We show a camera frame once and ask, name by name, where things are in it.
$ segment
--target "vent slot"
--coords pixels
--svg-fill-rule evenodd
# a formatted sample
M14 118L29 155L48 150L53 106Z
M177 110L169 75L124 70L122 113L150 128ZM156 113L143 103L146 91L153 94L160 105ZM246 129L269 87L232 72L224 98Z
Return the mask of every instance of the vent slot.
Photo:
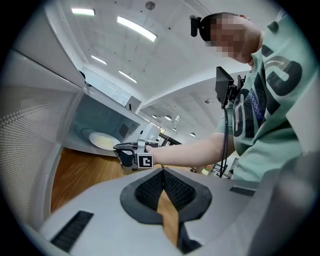
M65 252L69 252L78 240L94 214L80 210L52 239L51 243Z

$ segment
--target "perforated panel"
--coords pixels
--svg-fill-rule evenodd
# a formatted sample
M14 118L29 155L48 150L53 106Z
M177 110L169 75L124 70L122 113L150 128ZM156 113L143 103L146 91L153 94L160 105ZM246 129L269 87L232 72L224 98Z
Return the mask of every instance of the perforated panel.
M0 169L4 195L16 216L30 219L34 187L50 150L60 140L65 114L75 94L15 87L5 95L0 113Z

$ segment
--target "white plate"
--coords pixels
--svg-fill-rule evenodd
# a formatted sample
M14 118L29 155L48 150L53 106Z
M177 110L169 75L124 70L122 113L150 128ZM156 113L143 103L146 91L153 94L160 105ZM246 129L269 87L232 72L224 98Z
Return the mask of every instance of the white plate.
M97 146L98 148L112 151L114 151L114 146L120 143L120 141L117 140L115 137L112 137L111 135L102 132L90 133L89 140L93 145Z

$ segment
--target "gray plastic surface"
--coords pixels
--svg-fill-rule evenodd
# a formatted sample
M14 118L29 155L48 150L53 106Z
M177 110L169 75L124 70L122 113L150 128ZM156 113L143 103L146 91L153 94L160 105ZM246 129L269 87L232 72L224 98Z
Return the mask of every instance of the gray plastic surface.
M185 222L189 238L205 245L190 254L245 255L268 205L276 173L268 173L259 184L173 170L207 186L212 193L212 202L202 218ZM137 172L90 187L55 211L41 227L40 234L52 239L79 210L84 210L94 216L71 249L70 254L74 256L181 255L161 225L141 224L121 206L123 188L152 171ZM258 191L251 197L229 191L233 186L258 187Z

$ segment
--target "man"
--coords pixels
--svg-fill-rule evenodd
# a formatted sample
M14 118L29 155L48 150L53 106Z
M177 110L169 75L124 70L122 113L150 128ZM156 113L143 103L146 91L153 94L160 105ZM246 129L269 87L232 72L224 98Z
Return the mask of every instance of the man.
M302 153L286 113L316 75L318 61L289 15L260 31L243 15L217 13L211 18L210 44L228 57L251 66L228 114L229 156L240 158L233 179L260 181ZM151 148L156 164L204 166L222 158L225 120L208 138L195 143Z

